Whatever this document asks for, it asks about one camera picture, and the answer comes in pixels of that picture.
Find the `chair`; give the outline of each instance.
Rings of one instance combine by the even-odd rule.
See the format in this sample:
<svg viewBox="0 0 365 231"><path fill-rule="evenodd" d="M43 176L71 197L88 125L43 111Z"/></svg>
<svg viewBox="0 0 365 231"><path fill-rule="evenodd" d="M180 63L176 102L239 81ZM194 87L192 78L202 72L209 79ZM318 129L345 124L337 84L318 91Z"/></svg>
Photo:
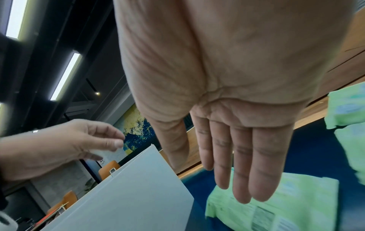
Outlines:
<svg viewBox="0 0 365 231"><path fill-rule="evenodd" d="M105 180L108 176L110 176L110 171L116 171L121 166L116 161L111 161L104 167L99 169L99 175L102 178L102 180Z"/></svg>
<svg viewBox="0 0 365 231"><path fill-rule="evenodd" d="M47 211L47 214L53 213L56 209L58 209L59 207L61 207L63 204L66 203L67 204L64 206L64 208L68 209L71 205L76 203L76 201L77 201L76 194L73 191L69 191L63 196L63 199L60 202L58 202L55 206L53 206Z"/></svg>

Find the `mural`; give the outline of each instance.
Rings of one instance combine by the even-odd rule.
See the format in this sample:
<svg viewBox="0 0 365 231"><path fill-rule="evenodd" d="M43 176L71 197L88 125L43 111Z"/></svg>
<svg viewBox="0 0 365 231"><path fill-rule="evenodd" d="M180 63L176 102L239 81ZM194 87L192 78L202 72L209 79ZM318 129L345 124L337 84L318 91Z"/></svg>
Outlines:
<svg viewBox="0 0 365 231"><path fill-rule="evenodd" d="M128 155L155 136L155 131L133 104L114 124L125 135L124 151Z"/></svg>

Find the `ceiling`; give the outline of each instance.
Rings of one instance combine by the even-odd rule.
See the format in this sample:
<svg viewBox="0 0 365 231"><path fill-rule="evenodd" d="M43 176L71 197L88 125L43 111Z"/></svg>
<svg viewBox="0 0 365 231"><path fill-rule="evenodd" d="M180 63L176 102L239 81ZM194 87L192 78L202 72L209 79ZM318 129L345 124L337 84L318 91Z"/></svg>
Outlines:
<svg viewBox="0 0 365 231"><path fill-rule="evenodd" d="M0 1L1 135L100 120L120 100L133 104L112 0L29 0L19 41L5 36L10 6ZM77 72L60 99L50 101L73 51L82 55Z"/></svg>

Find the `blue mat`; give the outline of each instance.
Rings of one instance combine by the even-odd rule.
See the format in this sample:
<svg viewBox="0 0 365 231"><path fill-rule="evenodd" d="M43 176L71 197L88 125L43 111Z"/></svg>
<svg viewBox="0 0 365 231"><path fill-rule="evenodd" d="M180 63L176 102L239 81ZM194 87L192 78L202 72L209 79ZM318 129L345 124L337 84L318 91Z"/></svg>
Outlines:
<svg viewBox="0 0 365 231"><path fill-rule="evenodd" d="M339 180L336 230L365 231L365 186L357 182L355 171L349 166L333 132L326 129L323 119L296 129L284 171ZM202 171L184 179L183 183L205 209L206 200L216 185L213 172ZM214 230L231 230L216 218L210 222Z"/></svg>

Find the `light green plastic packet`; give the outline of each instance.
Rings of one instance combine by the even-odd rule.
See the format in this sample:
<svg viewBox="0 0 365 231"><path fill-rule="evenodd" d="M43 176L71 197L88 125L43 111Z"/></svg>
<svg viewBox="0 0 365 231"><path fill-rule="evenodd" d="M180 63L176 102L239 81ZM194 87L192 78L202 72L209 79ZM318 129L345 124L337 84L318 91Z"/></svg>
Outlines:
<svg viewBox="0 0 365 231"><path fill-rule="evenodd" d="M328 94L327 129L365 122L365 83Z"/></svg>
<svg viewBox="0 0 365 231"><path fill-rule="evenodd" d="M365 185L365 123L337 129L335 135L345 150L349 165L357 171L359 183Z"/></svg>
<svg viewBox="0 0 365 231"><path fill-rule="evenodd" d="M232 192L214 188L206 202L206 217L217 217L235 231L333 231L338 180L283 173L267 202L239 203Z"/></svg>

